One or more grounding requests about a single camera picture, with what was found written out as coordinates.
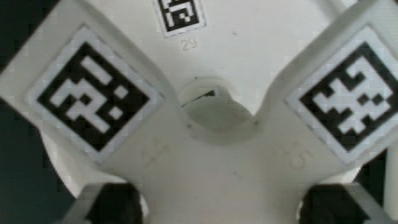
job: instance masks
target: dark background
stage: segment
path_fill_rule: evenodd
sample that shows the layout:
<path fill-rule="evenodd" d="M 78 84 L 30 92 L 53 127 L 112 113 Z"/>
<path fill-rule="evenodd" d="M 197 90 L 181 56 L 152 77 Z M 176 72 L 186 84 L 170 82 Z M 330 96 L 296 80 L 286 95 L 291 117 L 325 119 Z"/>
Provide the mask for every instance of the dark background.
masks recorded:
<path fill-rule="evenodd" d="M 0 0 L 0 71 L 23 46 L 57 0 Z M 57 177 L 35 128 L 0 101 L 0 223 L 49 224 L 65 214 L 73 196 Z M 378 203 L 385 154 L 357 181 Z"/>

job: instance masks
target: white frame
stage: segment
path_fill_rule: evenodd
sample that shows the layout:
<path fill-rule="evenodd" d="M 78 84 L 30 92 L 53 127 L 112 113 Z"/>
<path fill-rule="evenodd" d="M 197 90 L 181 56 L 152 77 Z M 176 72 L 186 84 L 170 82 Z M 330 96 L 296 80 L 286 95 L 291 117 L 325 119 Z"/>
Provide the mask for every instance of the white frame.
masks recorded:
<path fill-rule="evenodd" d="M 378 38 L 378 35 L 371 29 L 369 26 L 366 26 L 357 34 L 353 35 L 350 41 L 341 46 L 337 52 L 332 54 L 330 58 L 323 62 L 320 68 L 316 69 L 314 73 L 307 77 L 304 83 L 296 86 L 293 93 L 289 94 L 286 98 L 286 102 L 289 104 L 291 109 L 295 110 L 305 124 L 309 125 L 312 132 L 316 133 L 320 139 L 323 140 L 327 146 L 330 147 L 339 159 L 348 164 L 355 159 L 360 157 L 362 153 L 371 150 L 371 147 L 375 145 L 375 142 L 380 140 L 380 138 L 389 134 L 391 129 L 398 125 L 398 114 L 391 117 L 389 122 L 382 124 L 378 127 L 378 130 L 371 133 L 357 147 L 351 149 L 351 151 L 346 153 L 346 150 L 341 147 L 339 142 L 336 141 L 323 125 L 318 122 L 318 119 L 312 116 L 312 113 L 307 111 L 307 108 L 302 106 L 302 103 L 298 101 L 302 95 L 307 93 L 309 89 L 316 85 L 318 81 L 323 79 L 327 74 L 330 73 L 332 69 L 339 65 L 341 61 L 346 59 L 346 56 L 355 51 L 357 47 L 362 43 L 367 43 L 371 46 L 371 49 L 375 51 L 375 54 L 378 55 L 378 58 L 383 62 L 385 67 L 389 68 L 391 74 L 394 75 L 398 79 L 398 61 L 396 58 L 389 52 L 389 48 L 385 44 L 382 43 L 382 40 Z"/>
<path fill-rule="evenodd" d="M 131 83 L 135 84 L 138 90 L 144 92 L 144 94 L 149 97 L 145 106 L 142 107 L 135 117 L 131 118 L 131 120 L 126 123 L 119 133 L 115 134 L 108 144 L 105 145 L 101 152 L 97 152 L 96 149 L 90 147 L 90 145 L 83 141 L 81 137 L 76 135 L 74 131 L 69 129 L 69 127 L 65 126 L 65 124 L 62 123 L 58 118 L 53 116 L 51 112 L 46 110 L 46 108 L 35 101 L 83 43 L 89 43 L 90 47 L 96 49 L 101 56 L 106 58 L 113 67 L 117 68 L 121 74 L 124 75 L 124 77 L 128 78 Z M 121 144 L 122 144 L 133 130 L 137 129 L 137 127 L 142 123 L 142 120 L 147 118 L 154 109 L 158 108 L 158 106 L 163 102 L 163 97 L 161 97 L 158 91 L 154 90 L 154 88 L 151 87 L 151 85 L 145 83 L 145 80 L 142 79 L 140 75 L 133 71 L 128 63 L 117 56 L 115 52 L 110 49 L 110 46 L 105 44 L 103 40 L 99 39 L 97 35 L 94 34 L 94 32 L 90 31 L 87 26 L 81 26 L 80 30 L 76 31 L 76 33 L 73 35 L 71 41 L 62 48 L 57 59 L 51 61 L 49 66 L 44 71 L 44 74 L 39 77 L 39 80 L 37 80 L 33 87 L 28 91 L 25 100 L 26 100 L 30 107 L 39 112 L 42 119 L 51 123 L 51 125 L 55 126 L 60 133 L 67 136 L 67 138 L 74 142 L 76 147 L 80 149 L 83 149 L 92 160 L 97 163 L 101 163 L 105 161 L 105 159 L 108 158 L 110 154 L 113 153 L 113 151 L 117 150 L 117 148 L 121 147 Z"/>

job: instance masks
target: black pattern square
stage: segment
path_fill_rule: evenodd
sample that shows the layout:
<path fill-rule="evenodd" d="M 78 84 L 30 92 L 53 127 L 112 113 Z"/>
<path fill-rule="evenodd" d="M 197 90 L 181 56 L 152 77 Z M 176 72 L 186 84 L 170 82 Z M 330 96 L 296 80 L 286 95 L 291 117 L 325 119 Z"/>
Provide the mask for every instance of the black pattern square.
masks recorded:
<path fill-rule="evenodd" d="M 366 42 L 300 102 L 350 152 L 398 113 L 396 77 Z"/>
<path fill-rule="evenodd" d="M 204 26 L 199 0 L 154 0 L 167 36 Z"/>
<path fill-rule="evenodd" d="M 122 97 L 115 95 L 119 87 L 126 91 Z M 147 95 L 105 56 L 90 44 L 83 43 L 39 95 L 37 102 L 97 152 L 147 100 Z"/>

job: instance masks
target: printed square tag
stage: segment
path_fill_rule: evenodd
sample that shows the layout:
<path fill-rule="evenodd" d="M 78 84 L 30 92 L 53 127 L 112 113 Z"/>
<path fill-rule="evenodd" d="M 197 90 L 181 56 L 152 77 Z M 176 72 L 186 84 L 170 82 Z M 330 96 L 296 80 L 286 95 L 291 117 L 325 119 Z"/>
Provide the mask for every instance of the printed square tag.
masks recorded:
<path fill-rule="evenodd" d="M 398 125 L 398 61 L 366 27 L 286 99 L 350 163 Z"/>
<path fill-rule="evenodd" d="M 26 101 L 96 161 L 160 104 L 160 94 L 87 27 L 78 30 Z"/>

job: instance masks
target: white plastic surface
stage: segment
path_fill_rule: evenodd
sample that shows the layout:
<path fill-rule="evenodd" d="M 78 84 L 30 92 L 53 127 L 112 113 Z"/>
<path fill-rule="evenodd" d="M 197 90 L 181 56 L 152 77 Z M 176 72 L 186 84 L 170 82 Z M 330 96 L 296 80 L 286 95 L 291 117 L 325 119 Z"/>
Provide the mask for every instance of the white plastic surface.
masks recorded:
<path fill-rule="evenodd" d="M 385 165 L 383 209 L 392 220 L 398 220 L 398 142 L 389 146 Z"/>
<path fill-rule="evenodd" d="M 190 85 L 195 78 L 220 76 L 225 78 L 227 83 L 222 81 L 222 86 L 227 87 L 234 100 L 254 113 L 273 76 L 339 14 L 330 2 L 323 0 L 307 0 L 296 3 L 291 1 L 252 1 L 241 9 L 241 12 L 250 15 L 238 17 L 234 13 L 241 2 L 229 2 L 224 11 L 215 11 L 218 17 L 215 19 L 224 25 L 213 27 L 211 23 L 215 22 L 211 22 L 211 17 L 208 18 L 209 27 L 200 30 L 200 39 L 195 34 L 199 31 L 172 38 L 161 37 L 149 1 L 117 0 L 112 1 L 112 4 L 105 1 L 92 1 L 92 4 L 156 62 L 179 92 L 181 104 L 200 94 L 199 92 L 193 93 L 195 96 L 190 96 L 192 90 L 184 90 L 186 87 L 195 89 Z M 213 10 L 220 10 L 216 2 L 204 4 L 213 4 Z M 250 8 L 257 8 L 257 5 L 263 5 L 261 10 L 252 13 Z M 248 19 L 250 26 L 243 25 L 241 18 Z M 195 48 L 184 46 L 186 40 L 195 41 Z M 49 155 L 62 155 L 65 150 L 51 147 L 58 144 L 49 141 L 51 139 L 46 138 Z M 76 195 L 89 178 L 83 172 L 74 171 L 74 166 L 69 166 L 73 164 L 69 156 L 57 158 L 53 164 L 60 178 L 73 195 Z"/>
<path fill-rule="evenodd" d="M 286 97 L 366 25 L 396 49 L 398 30 L 385 24 L 385 20 L 398 17 L 391 1 L 362 1 L 277 79 L 275 74 L 330 23 L 312 1 L 229 1 L 224 7 L 215 1 L 202 2 L 208 26 L 170 38 L 156 32 L 151 2 L 90 3 L 99 13 L 85 2 L 60 3 L 0 78 L 1 97 L 51 139 L 53 143 L 46 139 L 46 145 L 58 146 L 48 147 L 49 155 L 57 155 L 57 151 L 64 153 L 64 161 L 55 162 L 55 166 L 58 164 L 62 178 L 73 177 L 74 192 L 87 181 L 113 179 L 101 177 L 97 172 L 90 176 L 92 168 L 135 184 L 147 201 L 151 224 L 296 223 L 298 202 L 309 186 L 364 164 L 394 136 L 389 133 L 375 142 L 375 149 L 367 148 L 359 159 L 344 163 L 288 107 Z M 99 166 L 60 134 L 60 127 L 23 101 L 48 61 L 57 57 L 81 23 L 165 98 Z M 186 46 L 186 38 L 195 45 Z M 174 92 L 183 91 L 195 77 L 208 76 L 231 83 L 238 103 L 231 99 L 204 98 L 186 106 L 184 114 Z"/>

